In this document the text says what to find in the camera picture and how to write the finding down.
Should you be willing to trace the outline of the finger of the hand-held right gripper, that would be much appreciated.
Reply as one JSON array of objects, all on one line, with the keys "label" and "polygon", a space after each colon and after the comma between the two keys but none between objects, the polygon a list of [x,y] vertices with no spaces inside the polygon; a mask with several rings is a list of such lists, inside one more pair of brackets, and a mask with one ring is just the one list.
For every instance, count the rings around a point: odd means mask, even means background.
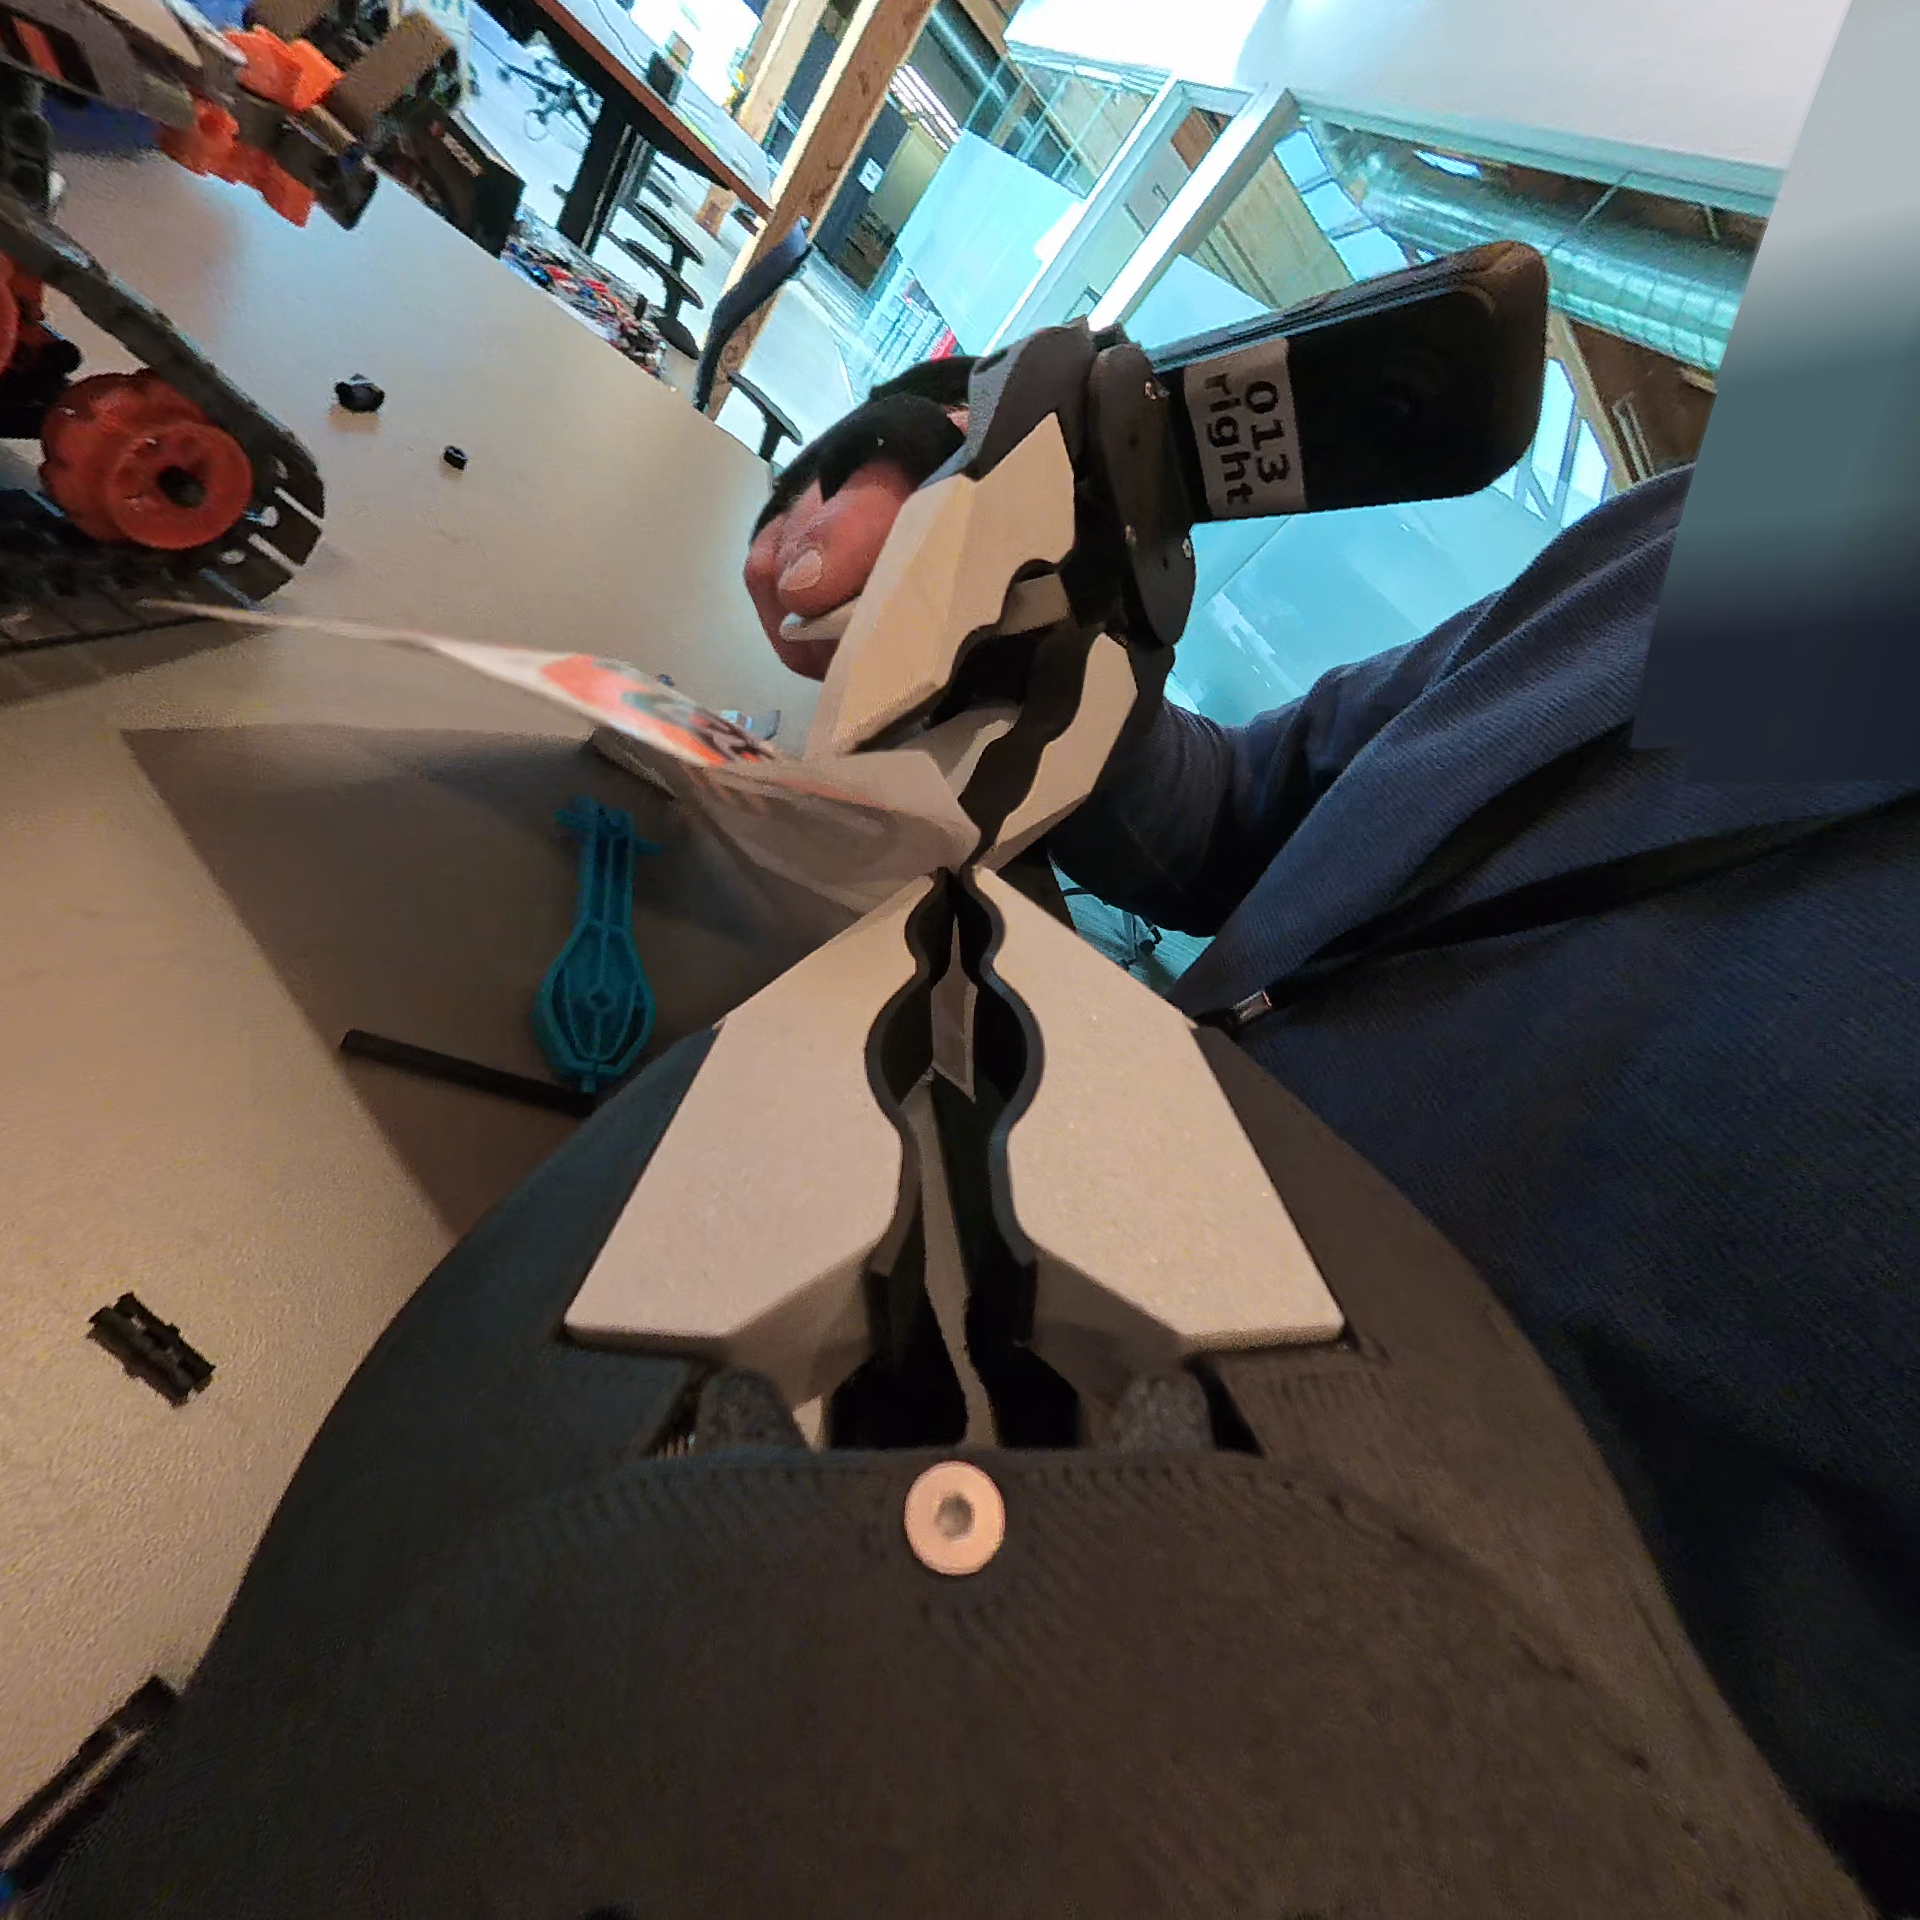
[{"label": "finger of the hand-held right gripper", "polygon": [[964,643],[997,628],[1022,567],[1075,544],[1075,470],[1053,415],[983,478],[917,493],[855,599],[813,710],[811,756],[851,756],[948,686]]},{"label": "finger of the hand-held right gripper", "polygon": [[1011,727],[983,748],[959,793],[978,829],[968,864],[1000,872],[1066,822],[1091,795],[1135,700],[1120,641],[1077,630],[1045,638]]}]

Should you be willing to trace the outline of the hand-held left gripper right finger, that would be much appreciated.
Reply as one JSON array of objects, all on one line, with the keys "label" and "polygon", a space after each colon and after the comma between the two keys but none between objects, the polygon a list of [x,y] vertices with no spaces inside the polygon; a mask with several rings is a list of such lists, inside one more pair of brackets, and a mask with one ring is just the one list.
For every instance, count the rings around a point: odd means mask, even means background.
[{"label": "hand-held left gripper right finger", "polygon": [[1106,1425],[1195,1360],[1348,1322],[1198,1030],[989,872],[959,878],[973,985],[972,1307]]}]

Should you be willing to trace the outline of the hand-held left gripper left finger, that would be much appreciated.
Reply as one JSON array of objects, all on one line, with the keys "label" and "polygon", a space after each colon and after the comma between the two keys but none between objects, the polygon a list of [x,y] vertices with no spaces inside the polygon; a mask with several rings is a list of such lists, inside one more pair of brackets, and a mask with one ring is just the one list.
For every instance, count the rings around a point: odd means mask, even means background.
[{"label": "hand-held left gripper left finger", "polygon": [[823,1404],[830,1444],[956,1440],[908,1116],[948,956],[948,886],[919,877],[732,1009],[565,1330],[756,1374]]}]

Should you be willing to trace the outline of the blue plastic brick tool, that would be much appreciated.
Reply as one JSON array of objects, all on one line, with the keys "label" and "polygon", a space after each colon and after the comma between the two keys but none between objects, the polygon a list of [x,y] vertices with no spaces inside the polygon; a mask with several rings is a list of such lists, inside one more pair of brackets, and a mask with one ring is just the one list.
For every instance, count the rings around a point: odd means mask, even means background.
[{"label": "blue plastic brick tool", "polygon": [[634,1070],[656,1027],[656,995],[634,946],[634,869],[659,848],[627,812],[579,795],[557,814],[578,852],[574,921],[535,995],[531,1027],[547,1070],[579,1095]]}]

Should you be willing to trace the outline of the robot sticker sheet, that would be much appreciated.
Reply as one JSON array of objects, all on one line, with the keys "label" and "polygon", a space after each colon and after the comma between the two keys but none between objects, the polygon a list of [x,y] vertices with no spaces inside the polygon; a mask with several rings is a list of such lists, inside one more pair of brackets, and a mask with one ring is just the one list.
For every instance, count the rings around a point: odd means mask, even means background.
[{"label": "robot sticker sheet", "polygon": [[851,927],[919,877],[943,878],[951,899],[954,878],[964,873],[962,860],[973,852],[973,829],[943,768],[920,748],[833,758],[780,753],[631,663],[583,650],[539,650],[272,611],[178,612],[425,650],[588,719],[608,743],[632,748],[651,778],[662,781],[673,798],[751,864],[859,911]]}]

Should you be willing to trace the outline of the grey orange tracked toy robot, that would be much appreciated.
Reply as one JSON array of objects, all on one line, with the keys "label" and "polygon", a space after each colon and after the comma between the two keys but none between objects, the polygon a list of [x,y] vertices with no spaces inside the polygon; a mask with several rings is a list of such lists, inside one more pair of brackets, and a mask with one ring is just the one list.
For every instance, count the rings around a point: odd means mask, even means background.
[{"label": "grey orange tracked toy robot", "polygon": [[4,650],[255,608],[314,553],[314,455],[58,223],[47,103],[144,120],[199,179],[353,228],[376,155],[457,98],[461,55],[417,6],[2,6]]}]

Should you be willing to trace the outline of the person's right forearm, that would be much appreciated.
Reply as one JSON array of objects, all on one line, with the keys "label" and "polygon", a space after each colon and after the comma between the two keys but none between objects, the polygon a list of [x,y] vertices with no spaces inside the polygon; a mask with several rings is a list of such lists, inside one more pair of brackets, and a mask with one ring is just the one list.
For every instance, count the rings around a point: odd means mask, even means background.
[{"label": "person's right forearm", "polygon": [[1352,756],[1330,715],[1308,699],[1227,727],[1158,707],[1047,834],[1052,864],[1115,908],[1220,933]]}]

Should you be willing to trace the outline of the person's right hand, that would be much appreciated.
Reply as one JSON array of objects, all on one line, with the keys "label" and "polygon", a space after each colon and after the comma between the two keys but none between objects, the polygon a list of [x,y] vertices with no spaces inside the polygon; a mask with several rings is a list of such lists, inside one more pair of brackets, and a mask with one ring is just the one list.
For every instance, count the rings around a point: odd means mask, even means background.
[{"label": "person's right hand", "polygon": [[833,493],[823,493],[821,479],[811,478],[756,530],[744,588],[772,655],[794,675],[826,680],[835,638],[800,630],[864,593],[917,488],[912,475],[890,463],[854,470]]}]

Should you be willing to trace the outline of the black thin axle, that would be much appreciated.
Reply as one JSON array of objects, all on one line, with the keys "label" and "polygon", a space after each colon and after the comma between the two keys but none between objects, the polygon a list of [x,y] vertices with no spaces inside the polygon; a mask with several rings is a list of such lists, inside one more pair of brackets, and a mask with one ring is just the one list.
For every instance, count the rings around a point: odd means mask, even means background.
[{"label": "black thin axle", "polygon": [[358,1027],[349,1030],[338,1039],[338,1052],[349,1060],[382,1064],[387,1070],[417,1074],[467,1091],[501,1096],[521,1106],[536,1106],[541,1113],[565,1116],[588,1116],[599,1105],[599,1096],[592,1091],[552,1084],[529,1074],[491,1070],[480,1063],[445,1055],[442,1050],[397,1041]]}]

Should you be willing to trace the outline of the black office chair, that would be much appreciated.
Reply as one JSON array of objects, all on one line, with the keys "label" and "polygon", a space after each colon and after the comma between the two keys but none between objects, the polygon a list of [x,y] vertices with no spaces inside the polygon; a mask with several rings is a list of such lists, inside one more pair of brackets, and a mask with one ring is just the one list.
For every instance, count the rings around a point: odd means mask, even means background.
[{"label": "black office chair", "polygon": [[[723,355],[730,348],[739,332],[777,300],[780,288],[799,274],[809,254],[809,223],[799,219],[777,238],[777,243],[771,247],[766,257],[756,259],[756,264],[720,296],[693,380],[691,402],[700,411],[715,415],[713,389],[717,374],[723,372]],[[767,399],[751,380],[746,380],[746,374],[732,372],[730,391],[744,397],[762,423],[757,444],[757,458],[762,463],[772,463],[780,443],[800,439],[794,420],[787,420],[787,415],[772,399]]]}]

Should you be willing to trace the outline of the pile of toy bricks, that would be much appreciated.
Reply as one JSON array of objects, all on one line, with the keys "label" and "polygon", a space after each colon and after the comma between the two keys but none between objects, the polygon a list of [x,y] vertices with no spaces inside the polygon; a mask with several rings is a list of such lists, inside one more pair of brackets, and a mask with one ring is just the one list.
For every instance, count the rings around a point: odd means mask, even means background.
[{"label": "pile of toy bricks", "polygon": [[651,303],[536,215],[515,219],[501,264],[604,340],[621,357],[659,374],[662,336]]}]

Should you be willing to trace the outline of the brown far desk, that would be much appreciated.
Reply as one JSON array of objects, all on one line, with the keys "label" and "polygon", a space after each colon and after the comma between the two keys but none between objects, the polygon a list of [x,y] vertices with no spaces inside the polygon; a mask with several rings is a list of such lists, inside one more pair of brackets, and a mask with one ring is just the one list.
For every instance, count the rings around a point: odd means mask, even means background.
[{"label": "brown far desk", "polygon": [[585,158],[567,189],[560,232],[590,254],[622,202],[638,149],[726,189],[756,215],[772,212],[772,170],[760,143],[687,77],[669,92],[651,82],[651,55],[626,13],[603,3],[531,3],[563,69],[598,96]]}]

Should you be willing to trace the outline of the short black pin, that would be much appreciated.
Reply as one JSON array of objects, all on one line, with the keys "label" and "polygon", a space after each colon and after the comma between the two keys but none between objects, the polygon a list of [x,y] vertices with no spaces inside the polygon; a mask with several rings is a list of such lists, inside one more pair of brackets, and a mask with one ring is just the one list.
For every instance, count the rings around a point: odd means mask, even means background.
[{"label": "short black pin", "polygon": [[185,1405],[214,1379],[214,1364],[194,1349],[176,1322],[164,1321],[137,1296],[124,1293],[115,1303],[87,1319],[87,1335],[147,1384],[170,1405]]}]

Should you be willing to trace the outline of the black car model box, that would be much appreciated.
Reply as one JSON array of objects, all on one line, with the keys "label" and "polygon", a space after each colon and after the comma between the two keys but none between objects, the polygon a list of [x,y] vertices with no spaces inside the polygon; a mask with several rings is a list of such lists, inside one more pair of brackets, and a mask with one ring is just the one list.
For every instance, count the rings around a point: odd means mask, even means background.
[{"label": "black car model box", "polygon": [[398,118],[378,149],[378,164],[485,254],[504,254],[524,183],[460,111],[425,103]]}]

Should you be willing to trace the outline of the silver ventilation duct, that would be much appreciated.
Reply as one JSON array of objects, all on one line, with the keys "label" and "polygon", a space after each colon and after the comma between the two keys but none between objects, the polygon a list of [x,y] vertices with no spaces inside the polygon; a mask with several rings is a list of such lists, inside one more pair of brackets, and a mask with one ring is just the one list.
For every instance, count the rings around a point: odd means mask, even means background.
[{"label": "silver ventilation duct", "polygon": [[1517,242],[1549,268],[1549,300],[1568,318],[1716,374],[1732,340],[1757,236],[1734,215],[1665,202],[1627,183],[1562,180],[1524,190],[1488,158],[1445,165],[1392,136],[1311,118],[1320,153],[1368,219],[1395,242],[1459,254]]}]

